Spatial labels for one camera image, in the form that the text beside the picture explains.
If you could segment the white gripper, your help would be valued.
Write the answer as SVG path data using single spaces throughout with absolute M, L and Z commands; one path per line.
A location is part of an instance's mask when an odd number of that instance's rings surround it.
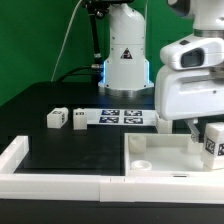
M 174 71 L 163 66 L 156 78 L 155 109 L 164 120 L 186 119 L 191 140 L 201 142 L 199 117 L 224 114 L 224 78 L 209 69 Z

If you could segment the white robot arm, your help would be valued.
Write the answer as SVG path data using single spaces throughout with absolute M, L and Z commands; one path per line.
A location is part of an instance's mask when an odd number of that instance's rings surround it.
M 124 0 L 109 3 L 110 54 L 99 90 L 136 97 L 155 91 L 155 109 L 166 121 L 183 120 L 194 141 L 199 117 L 224 114 L 224 0 L 166 0 L 179 16 L 194 20 L 193 33 L 163 47 L 156 81 L 145 58 L 143 16 Z

